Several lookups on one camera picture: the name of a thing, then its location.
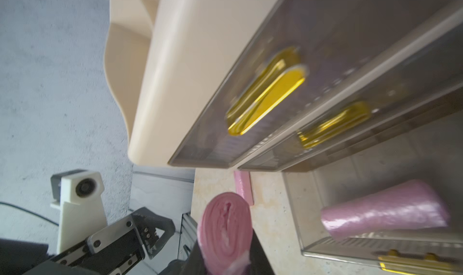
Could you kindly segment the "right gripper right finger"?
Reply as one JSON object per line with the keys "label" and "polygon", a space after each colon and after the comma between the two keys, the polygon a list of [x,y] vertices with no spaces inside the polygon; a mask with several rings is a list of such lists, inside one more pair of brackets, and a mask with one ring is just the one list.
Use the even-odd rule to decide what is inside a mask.
{"label": "right gripper right finger", "polygon": [[250,247],[250,262],[249,275],[275,275],[255,231]]}

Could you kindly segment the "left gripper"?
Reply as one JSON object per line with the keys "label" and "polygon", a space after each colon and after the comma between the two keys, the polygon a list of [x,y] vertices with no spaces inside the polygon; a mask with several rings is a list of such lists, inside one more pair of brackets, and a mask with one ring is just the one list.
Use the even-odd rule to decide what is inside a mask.
{"label": "left gripper", "polygon": [[155,258],[175,234],[172,219],[142,207],[26,271],[27,275],[126,275],[145,258]]}

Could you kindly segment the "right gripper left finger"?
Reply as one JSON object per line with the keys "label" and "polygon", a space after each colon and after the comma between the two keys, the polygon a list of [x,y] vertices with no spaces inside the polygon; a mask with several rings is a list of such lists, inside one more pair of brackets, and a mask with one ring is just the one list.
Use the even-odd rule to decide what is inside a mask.
{"label": "right gripper left finger", "polygon": [[188,259],[183,264],[180,274],[206,275],[206,266],[198,242],[194,244]]}

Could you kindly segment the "pink bag roll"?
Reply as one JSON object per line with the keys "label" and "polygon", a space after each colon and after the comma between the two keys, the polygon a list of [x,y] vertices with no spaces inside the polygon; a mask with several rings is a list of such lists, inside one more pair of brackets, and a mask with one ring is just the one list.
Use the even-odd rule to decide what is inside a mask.
{"label": "pink bag roll", "polygon": [[248,171],[234,171],[236,193],[240,195],[249,206],[254,205],[251,177]]}
{"label": "pink bag roll", "polygon": [[225,192],[206,206],[197,240],[210,275],[243,275],[250,265],[253,238],[249,204],[238,194]]}
{"label": "pink bag roll", "polygon": [[447,227],[449,221],[444,201],[422,180],[410,180],[321,210],[324,228],[337,240],[383,230]]}

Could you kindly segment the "beige drawer organizer cabinet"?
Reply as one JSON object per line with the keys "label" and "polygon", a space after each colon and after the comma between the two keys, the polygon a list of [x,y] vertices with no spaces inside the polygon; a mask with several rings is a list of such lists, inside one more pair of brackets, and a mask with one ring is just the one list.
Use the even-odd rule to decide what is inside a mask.
{"label": "beige drawer organizer cabinet", "polygon": [[107,84],[129,159],[169,161],[278,0],[110,0]]}

